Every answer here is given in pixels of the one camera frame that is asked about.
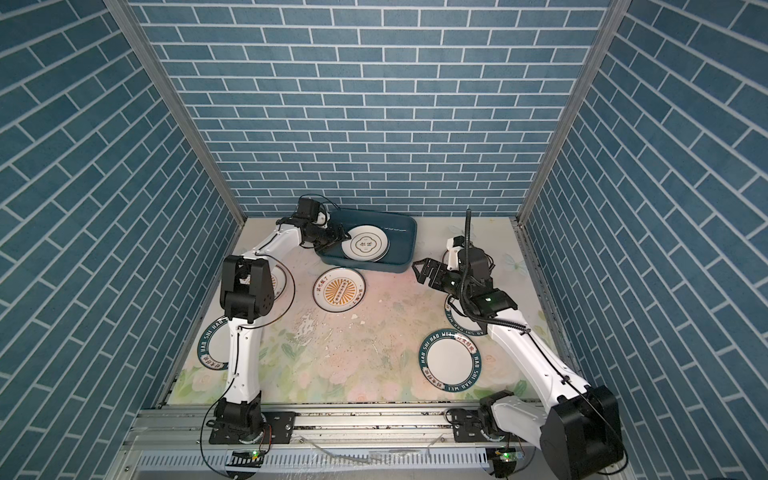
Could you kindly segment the white clover emblem plate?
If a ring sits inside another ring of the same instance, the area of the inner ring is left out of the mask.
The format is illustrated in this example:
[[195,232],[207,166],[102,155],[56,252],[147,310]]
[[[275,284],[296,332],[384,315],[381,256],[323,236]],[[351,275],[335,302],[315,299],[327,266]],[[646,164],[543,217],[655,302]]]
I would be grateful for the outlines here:
[[376,262],[389,250],[386,233],[373,225],[360,225],[348,231],[350,238],[342,242],[342,252],[354,261]]

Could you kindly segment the green rim text plate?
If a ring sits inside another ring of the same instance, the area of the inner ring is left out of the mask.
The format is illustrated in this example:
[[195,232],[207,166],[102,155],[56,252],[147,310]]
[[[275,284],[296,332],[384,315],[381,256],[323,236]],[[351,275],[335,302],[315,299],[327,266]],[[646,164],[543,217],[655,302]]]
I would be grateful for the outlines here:
[[422,375],[438,390],[459,393],[469,390],[482,372],[478,347],[465,334],[455,329],[430,333],[418,350]]
[[227,317],[219,317],[206,326],[196,344],[200,364],[213,371],[225,371],[229,366],[229,326]]
[[487,331],[483,327],[466,317],[459,308],[458,301],[448,295],[444,302],[444,313],[448,322],[458,331],[468,336],[484,336]]

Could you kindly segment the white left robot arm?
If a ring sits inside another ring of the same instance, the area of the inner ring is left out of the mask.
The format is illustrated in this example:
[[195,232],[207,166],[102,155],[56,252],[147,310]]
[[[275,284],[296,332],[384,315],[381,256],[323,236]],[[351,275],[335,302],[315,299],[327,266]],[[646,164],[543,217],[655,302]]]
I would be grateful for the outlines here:
[[262,423],[259,354],[268,316],[277,295],[272,270],[293,250],[309,246],[323,251],[346,240],[344,228],[320,214],[315,220],[292,216],[277,222],[265,240],[222,264],[220,305],[229,328],[230,360],[225,393],[216,403],[215,419],[236,427]]

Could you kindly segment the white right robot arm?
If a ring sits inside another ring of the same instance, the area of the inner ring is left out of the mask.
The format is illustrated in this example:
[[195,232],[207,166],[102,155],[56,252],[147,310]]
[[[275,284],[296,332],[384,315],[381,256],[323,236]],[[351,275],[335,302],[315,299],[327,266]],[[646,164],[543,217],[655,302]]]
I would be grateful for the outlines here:
[[533,406],[504,392],[483,398],[478,412],[487,435],[512,434],[531,443],[559,479],[628,466],[615,395],[590,385],[545,344],[514,300],[495,287],[482,249],[457,237],[445,262],[426,258],[413,262],[412,270],[417,282],[458,301],[460,313],[502,347],[541,402]]

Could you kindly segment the teal plastic bin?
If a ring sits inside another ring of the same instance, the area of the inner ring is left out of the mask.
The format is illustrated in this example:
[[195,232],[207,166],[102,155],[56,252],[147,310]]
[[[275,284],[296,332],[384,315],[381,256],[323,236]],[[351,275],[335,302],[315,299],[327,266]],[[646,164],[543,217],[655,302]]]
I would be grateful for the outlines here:
[[340,209],[331,214],[349,239],[319,254],[328,265],[403,273],[411,265],[416,221],[406,215],[373,210]]

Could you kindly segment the middle orange sunburst plate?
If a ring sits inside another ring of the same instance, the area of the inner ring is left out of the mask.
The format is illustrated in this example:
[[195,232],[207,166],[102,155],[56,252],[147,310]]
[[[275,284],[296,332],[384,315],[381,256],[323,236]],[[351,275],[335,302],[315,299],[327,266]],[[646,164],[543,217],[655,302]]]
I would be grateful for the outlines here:
[[363,300],[365,293],[364,277],[354,269],[343,267],[327,270],[312,287],[316,305],[330,313],[351,310]]

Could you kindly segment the orange sunburst plate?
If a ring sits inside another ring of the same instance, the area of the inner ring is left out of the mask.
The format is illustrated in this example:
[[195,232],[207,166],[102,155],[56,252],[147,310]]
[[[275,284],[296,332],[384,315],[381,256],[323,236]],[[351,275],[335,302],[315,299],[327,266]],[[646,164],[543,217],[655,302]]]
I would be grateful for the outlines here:
[[354,269],[343,267],[327,270],[312,287],[316,305],[330,313],[351,310],[363,300],[365,293],[364,277]]
[[280,265],[276,265],[271,270],[271,279],[274,297],[275,299],[278,299],[285,290],[287,283],[287,273]]

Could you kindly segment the left orange sunburst plate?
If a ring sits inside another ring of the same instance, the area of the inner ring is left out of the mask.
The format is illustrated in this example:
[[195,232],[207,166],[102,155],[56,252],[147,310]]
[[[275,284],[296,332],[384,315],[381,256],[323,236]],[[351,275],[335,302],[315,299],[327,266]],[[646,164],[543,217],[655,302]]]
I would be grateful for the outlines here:
[[278,299],[285,290],[287,283],[287,273],[280,265],[276,265],[271,270],[271,279],[274,297],[275,299]]

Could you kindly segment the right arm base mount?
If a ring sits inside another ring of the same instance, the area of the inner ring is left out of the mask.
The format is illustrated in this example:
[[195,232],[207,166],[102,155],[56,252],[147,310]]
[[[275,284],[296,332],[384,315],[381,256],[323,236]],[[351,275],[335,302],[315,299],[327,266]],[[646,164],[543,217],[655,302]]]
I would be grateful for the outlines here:
[[452,407],[444,412],[444,419],[451,427],[454,441],[457,443],[510,442],[519,437],[503,431],[493,417],[491,407],[498,401],[513,398],[509,390],[494,393],[480,399],[475,410]]

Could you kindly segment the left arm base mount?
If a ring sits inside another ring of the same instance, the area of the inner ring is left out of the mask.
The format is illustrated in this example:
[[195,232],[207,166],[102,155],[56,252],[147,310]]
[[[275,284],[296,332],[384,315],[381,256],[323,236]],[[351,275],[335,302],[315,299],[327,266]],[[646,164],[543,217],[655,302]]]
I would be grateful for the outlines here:
[[213,445],[289,444],[297,417],[296,412],[263,412],[261,398],[249,403],[219,400],[213,417],[206,421],[211,428],[209,443]]

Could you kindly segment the aluminium front rail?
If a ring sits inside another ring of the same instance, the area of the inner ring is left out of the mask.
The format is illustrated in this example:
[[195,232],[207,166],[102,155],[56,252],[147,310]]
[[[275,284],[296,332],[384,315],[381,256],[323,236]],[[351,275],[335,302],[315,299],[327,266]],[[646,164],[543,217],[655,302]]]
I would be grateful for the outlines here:
[[201,406],[139,413],[109,479],[551,479],[526,440],[459,443],[446,402],[274,404],[276,444],[213,445]]

